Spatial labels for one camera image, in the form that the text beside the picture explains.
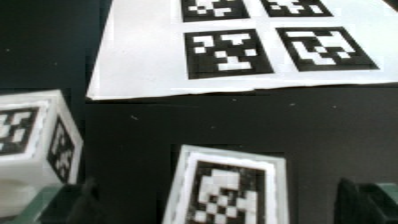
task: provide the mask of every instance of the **white paper sheet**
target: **white paper sheet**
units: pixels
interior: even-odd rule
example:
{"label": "white paper sheet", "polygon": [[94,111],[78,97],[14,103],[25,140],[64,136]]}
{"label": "white paper sheet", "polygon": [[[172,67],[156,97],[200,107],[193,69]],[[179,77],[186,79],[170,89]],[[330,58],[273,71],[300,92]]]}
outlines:
{"label": "white paper sheet", "polygon": [[[398,82],[398,13],[382,0],[321,0],[332,14],[325,17],[270,17],[261,0],[243,0],[250,18],[199,22],[183,22],[181,1],[184,0],[113,0],[87,91],[87,96],[94,100],[234,92],[295,86]],[[307,32],[312,27],[327,28],[330,33],[332,31],[336,33],[336,28],[341,28],[378,69],[344,70],[350,67],[344,65],[343,70],[330,66],[330,70],[311,70],[311,68],[309,71],[298,71],[277,33],[277,28],[293,27],[305,28]],[[257,33],[272,73],[259,71],[257,74],[225,76],[224,72],[224,77],[190,79],[188,66],[192,65],[186,63],[186,43],[192,40],[184,40],[186,33],[247,29],[254,29]],[[346,39],[328,42],[328,44],[323,42],[323,47],[346,45]],[[225,50],[225,53],[231,54],[231,49],[238,45],[231,45],[227,49],[216,49],[216,44],[204,49]],[[346,51],[350,52],[348,48],[343,48],[344,52],[339,52],[341,59],[346,57]],[[234,66],[241,62],[241,58],[227,60],[227,62],[234,62]]]}

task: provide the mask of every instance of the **black surface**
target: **black surface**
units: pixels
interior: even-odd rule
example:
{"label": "black surface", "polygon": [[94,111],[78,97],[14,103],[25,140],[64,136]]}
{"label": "black surface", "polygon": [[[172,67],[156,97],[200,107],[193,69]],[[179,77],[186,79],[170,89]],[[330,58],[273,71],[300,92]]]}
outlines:
{"label": "black surface", "polygon": [[291,224],[330,224],[339,178],[398,182],[398,85],[85,104],[106,6],[96,0],[0,1],[0,89],[64,90],[108,223],[160,223],[170,145],[192,143],[286,157]]}

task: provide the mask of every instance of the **black square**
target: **black square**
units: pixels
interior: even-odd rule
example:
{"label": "black square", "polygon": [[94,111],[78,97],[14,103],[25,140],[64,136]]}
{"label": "black square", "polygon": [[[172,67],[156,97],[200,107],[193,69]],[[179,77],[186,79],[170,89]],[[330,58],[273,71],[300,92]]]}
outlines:
{"label": "black square", "polygon": [[298,71],[378,69],[343,27],[277,28]]}
{"label": "black square", "polygon": [[39,107],[0,111],[0,156],[26,150]]}
{"label": "black square", "polygon": [[254,29],[184,33],[188,79],[272,73]]}
{"label": "black square", "polygon": [[332,16],[320,0],[261,0],[270,17],[323,17]]}
{"label": "black square", "polygon": [[48,162],[62,183],[67,183],[71,173],[74,145],[60,118],[57,119]]}
{"label": "black square", "polygon": [[241,0],[181,0],[183,22],[248,18]]}
{"label": "black square", "polygon": [[[206,180],[211,182],[211,178],[216,182],[218,177],[222,177],[215,172],[227,173],[232,176],[238,176],[238,181],[236,181],[236,186],[225,184],[216,184],[218,188],[218,195],[209,193],[206,191]],[[216,215],[225,217],[225,223],[227,224],[245,224],[245,216],[248,215],[248,211],[245,208],[238,208],[238,201],[252,202],[248,199],[248,193],[254,195],[256,194],[256,213],[250,213],[256,215],[256,224],[264,224],[264,170],[257,170],[247,167],[240,167],[234,165],[224,165],[209,162],[197,162],[197,169],[195,169],[195,176],[193,176],[193,184],[192,184],[192,195],[190,195],[190,201],[188,201],[188,214],[186,214],[186,219],[184,219],[184,224],[199,224],[199,223],[213,223],[216,219]],[[225,216],[225,207],[218,206],[216,207],[216,214],[208,214],[206,213],[206,206],[211,203],[209,200],[213,197],[208,197],[208,202],[200,201],[199,195],[211,195],[211,196],[227,196],[229,200],[229,206],[236,207],[238,212],[236,212],[236,218]],[[197,220],[197,214],[204,214],[204,219],[206,221]]]}

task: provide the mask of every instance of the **dark green object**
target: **dark green object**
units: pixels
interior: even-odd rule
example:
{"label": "dark green object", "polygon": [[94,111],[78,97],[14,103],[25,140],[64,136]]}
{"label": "dark green object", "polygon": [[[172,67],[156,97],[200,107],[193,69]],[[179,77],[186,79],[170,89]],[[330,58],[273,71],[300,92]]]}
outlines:
{"label": "dark green object", "polygon": [[337,187],[334,224],[398,224],[398,186],[355,184],[343,179]]}

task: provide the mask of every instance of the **white border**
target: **white border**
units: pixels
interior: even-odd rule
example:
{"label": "white border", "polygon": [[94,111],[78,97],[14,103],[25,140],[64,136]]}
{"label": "white border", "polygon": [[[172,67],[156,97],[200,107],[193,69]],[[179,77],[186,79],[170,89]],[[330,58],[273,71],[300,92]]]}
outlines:
{"label": "white border", "polygon": [[288,223],[286,171],[284,159],[256,154],[232,152],[184,145],[181,147],[177,169],[174,175],[163,224],[184,222],[186,207],[192,194],[192,181],[197,161],[264,170],[266,173],[266,224]]}

